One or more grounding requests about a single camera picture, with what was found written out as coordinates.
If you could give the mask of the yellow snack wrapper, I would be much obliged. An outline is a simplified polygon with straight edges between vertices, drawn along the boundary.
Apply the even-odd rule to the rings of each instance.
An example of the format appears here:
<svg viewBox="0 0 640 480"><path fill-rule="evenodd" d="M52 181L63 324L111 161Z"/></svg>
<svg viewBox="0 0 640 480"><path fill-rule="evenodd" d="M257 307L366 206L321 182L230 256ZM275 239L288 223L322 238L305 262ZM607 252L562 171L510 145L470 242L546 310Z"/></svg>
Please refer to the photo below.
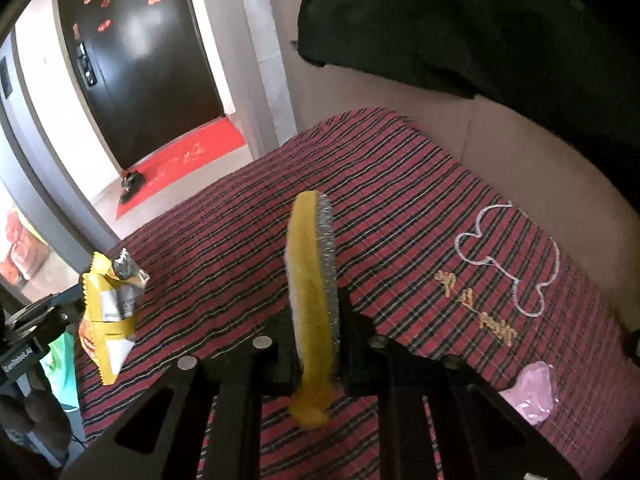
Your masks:
<svg viewBox="0 0 640 480"><path fill-rule="evenodd" d="M95 252L89 271L82 274L85 312L78 336L104 386L114 385L134 348L136 307L149 279L126 248L114 258Z"/></svg>

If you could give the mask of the red plaid tablecloth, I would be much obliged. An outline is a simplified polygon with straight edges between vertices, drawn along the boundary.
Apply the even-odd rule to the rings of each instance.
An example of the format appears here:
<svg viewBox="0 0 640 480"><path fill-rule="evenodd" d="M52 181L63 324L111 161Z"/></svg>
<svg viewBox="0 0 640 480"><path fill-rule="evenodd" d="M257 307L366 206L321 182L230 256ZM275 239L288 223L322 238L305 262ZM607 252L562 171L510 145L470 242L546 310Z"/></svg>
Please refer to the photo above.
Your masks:
<svg viewBox="0 0 640 480"><path fill-rule="evenodd" d="M540 432L585 479L639 421L639 371L596 284L553 238L408 118L352 110L299 133L122 243L149 273L136 345L113 385L76 356L89 440L179 356L221 356L288 305L284 248L295 196L333 209L337 281L412 352L455 353L492 386L554 369Z"/></svg>

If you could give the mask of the black hanging bag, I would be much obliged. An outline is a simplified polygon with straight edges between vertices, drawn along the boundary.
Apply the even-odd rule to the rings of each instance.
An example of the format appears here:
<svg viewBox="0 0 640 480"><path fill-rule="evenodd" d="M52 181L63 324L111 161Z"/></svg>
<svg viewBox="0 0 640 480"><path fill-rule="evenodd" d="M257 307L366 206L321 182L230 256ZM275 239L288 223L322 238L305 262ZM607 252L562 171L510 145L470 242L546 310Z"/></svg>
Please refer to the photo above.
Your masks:
<svg viewBox="0 0 640 480"><path fill-rule="evenodd" d="M307 62L510 107L598 166L639 151L639 0L302 0Z"/></svg>

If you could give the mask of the pink plastic scrap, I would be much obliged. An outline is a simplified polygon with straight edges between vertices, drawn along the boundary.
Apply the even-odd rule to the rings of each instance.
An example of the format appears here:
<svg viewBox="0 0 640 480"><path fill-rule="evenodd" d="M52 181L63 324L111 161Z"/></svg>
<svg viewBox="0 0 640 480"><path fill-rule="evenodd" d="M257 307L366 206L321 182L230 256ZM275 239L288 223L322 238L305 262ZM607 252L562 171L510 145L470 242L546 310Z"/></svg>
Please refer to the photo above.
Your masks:
<svg viewBox="0 0 640 480"><path fill-rule="evenodd" d="M514 384L500 391L508 402L532 426L547 420L558 404L554 368L542 361L526 365Z"/></svg>

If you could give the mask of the yellow round sponge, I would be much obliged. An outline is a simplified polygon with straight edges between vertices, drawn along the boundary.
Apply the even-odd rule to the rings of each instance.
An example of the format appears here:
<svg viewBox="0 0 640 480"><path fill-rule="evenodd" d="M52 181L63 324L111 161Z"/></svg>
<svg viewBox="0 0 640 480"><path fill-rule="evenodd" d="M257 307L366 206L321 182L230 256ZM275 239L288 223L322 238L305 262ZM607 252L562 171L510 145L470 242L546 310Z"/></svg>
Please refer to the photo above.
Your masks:
<svg viewBox="0 0 640 480"><path fill-rule="evenodd" d="M295 197L286 233L285 269L302 371L288 409L299 426L318 429L329 421L340 350L332 206L319 191Z"/></svg>

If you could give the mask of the dark entrance door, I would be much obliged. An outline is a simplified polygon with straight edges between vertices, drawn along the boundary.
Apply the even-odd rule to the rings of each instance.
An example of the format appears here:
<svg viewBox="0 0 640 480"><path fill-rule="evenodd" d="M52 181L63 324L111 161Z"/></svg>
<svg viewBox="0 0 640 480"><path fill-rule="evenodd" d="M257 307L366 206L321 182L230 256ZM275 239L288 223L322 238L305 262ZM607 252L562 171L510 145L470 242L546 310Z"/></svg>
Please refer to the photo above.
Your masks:
<svg viewBox="0 0 640 480"><path fill-rule="evenodd" d="M191 0L58 0L73 70L119 166L224 116Z"/></svg>

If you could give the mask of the red door mat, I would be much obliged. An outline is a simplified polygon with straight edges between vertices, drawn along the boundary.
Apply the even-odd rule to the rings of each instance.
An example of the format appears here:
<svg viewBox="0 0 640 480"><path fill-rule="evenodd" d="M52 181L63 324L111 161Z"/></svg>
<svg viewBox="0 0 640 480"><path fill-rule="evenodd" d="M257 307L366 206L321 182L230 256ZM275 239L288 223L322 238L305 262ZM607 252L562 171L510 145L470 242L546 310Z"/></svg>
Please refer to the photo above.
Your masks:
<svg viewBox="0 0 640 480"><path fill-rule="evenodd" d="M216 119L166 144L132 168L142 174L144 183L128 202L117 206L116 219L193 171L245 145L241 131L228 117Z"/></svg>

